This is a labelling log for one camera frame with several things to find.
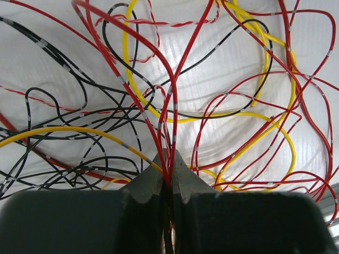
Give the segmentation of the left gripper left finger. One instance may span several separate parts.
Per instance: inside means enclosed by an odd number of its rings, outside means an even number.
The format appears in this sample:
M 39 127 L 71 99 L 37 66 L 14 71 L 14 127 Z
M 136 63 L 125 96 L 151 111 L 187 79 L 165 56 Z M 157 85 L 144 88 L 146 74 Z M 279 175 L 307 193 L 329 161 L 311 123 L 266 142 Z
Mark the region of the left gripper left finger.
M 17 193 L 1 210 L 1 253 L 161 253 L 163 194 L 152 166 L 119 190 Z

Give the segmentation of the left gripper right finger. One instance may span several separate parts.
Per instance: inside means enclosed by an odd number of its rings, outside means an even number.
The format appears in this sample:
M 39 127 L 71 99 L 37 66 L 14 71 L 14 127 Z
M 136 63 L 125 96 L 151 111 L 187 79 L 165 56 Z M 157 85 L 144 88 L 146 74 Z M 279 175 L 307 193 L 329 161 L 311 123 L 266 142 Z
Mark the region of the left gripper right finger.
M 175 154 L 176 253 L 337 253 L 309 197 L 290 192 L 218 192 Z

